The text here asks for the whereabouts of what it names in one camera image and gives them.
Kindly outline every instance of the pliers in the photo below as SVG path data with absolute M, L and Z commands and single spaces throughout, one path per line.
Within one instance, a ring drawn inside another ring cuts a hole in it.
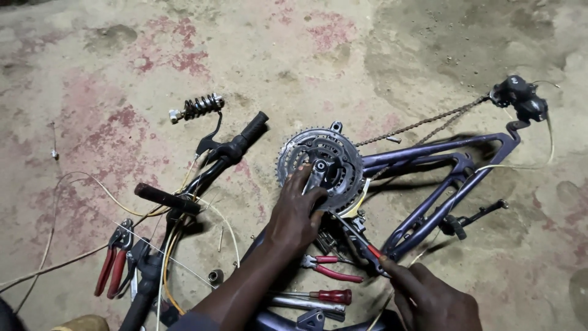
M 340 259 L 336 256 L 310 256 L 304 254 L 302 256 L 302 260 L 300 261 L 300 267 L 303 268 L 311 268 L 315 271 L 324 274 L 327 277 L 331 277 L 333 279 L 342 280 L 344 282 L 354 282 L 354 283 L 361 283 L 363 282 L 363 277 L 361 276 L 352 276 L 350 274 L 342 274 L 338 272 L 334 272 L 333 270 L 327 269 L 319 263 L 337 263 L 337 262 L 346 262 L 348 260 Z
M 127 259 L 126 253 L 133 246 L 133 221 L 131 219 L 125 219 L 120 226 L 116 228 L 112 237 L 108 241 L 108 251 L 106 252 L 106 259 L 102 265 L 102 271 L 100 271 L 100 277 L 94 290 L 95 296 L 100 296 L 104 291 L 108 277 L 112 271 L 112 279 L 106 297 L 114 299 L 119 293 L 119 284 L 121 283 L 122 270 L 125 268 L 125 262 Z

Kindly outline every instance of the hand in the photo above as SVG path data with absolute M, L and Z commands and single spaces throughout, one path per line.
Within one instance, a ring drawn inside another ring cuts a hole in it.
M 316 236 L 322 211 L 310 215 L 315 202 L 327 195 L 322 187 L 314 187 L 302 195 L 312 167 L 299 167 L 284 183 L 278 202 L 272 210 L 272 217 L 266 228 L 264 243 L 274 248 L 283 248 L 292 257 L 306 250 Z
M 447 285 L 420 263 L 407 269 L 386 256 L 379 261 L 392 278 L 394 303 L 408 331 L 482 331 L 473 296 Z

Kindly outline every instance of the concrete floor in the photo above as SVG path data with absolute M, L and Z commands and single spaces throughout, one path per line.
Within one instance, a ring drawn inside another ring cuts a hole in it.
M 588 328 L 588 161 L 583 97 L 588 77 L 588 2 L 585 0 L 54 0 L 0 12 L 0 282 L 38 267 L 53 222 L 53 187 L 70 171 L 93 174 L 124 204 L 144 211 L 136 183 L 174 191 L 198 140 L 216 116 L 171 125 L 168 109 L 185 98 L 217 92 L 226 98 L 217 139 L 238 133 L 258 111 L 270 130 L 208 195 L 232 222 L 241 254 L 269 220 L 279 187 L 273 164 L 285 140 L 300 129 L 343 122 L 353 141 L 374 137 L 475 99 L 507 74 L 542 84 L 556 143 L 542 170 L 495 169 L 456 215 L 504 198 L 500 210 L 468 228 L 459 243 L 422 262 L 480 304 L 486 329 Z M 512 110 L 483 105 L 439 137 L 504 130 Z M 51 158 L 54 120 L 58 162 Z M 362 154 L 407 147 L 437 127 L 400 135 Z M 510 164 L 543 164 L 546 123 L 521 132 Z M 381 243 L 433 187 L 439 170 L 401 178 L 365 205 L 368 236 Z M 128 214 L 82 175 L 64 184 L 47 266 L 104 243 Z M 200 216 L 205 232 L 182 240 L 176 259 L 204 276 L 233 270 L 220 218 Z M 161 239 L 150 219 L 141 236 Z M 21 316 L 31 330 L 49 329 L 80 315 L 105 316 L 116 330 L 127 297 L 92 295 L 105 252 L 39 278 Z M 352 269 L 340 266 L 336 270 Z M 209 288 L 172 268 L 172 292 L 187 309 Z M 25 282 L 2 294 L 13 305 Z M 385 279 L 350 286 L 301 271 L 297 290 L 355 292 L 344 324 L 373 316 L 390 286 Z M 294 318 L 300 312 L 285 314 Z M 150 318 L 149 327 L 154 325 Z

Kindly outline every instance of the coil spring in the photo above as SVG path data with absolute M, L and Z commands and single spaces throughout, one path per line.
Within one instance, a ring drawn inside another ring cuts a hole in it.
M 225 100 L 220 96 L 213 93 L 208 94 L 205 97 L 200 97 L 192 100 L 186 100 L 184 102 L 184 110 L 186 111 L 185 117 L 199 117 L 206 114 L 207 112 L 219 111 L 225 105 Z

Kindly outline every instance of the rear shock absorber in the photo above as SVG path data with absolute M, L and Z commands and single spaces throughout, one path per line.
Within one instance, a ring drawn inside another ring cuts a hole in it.
M 176 124 L 179 120 L 191 120 L 195 117 L 200 117 L 211 111 L 220 111 L 225 106 L 225 100 L 216 93 L 208 94 L 204 97 L 195 98 L 194 101 L 186 100 L 184 102 L 183 110 L 172 109 L 169 111 L 169 120 L 172 124 Z

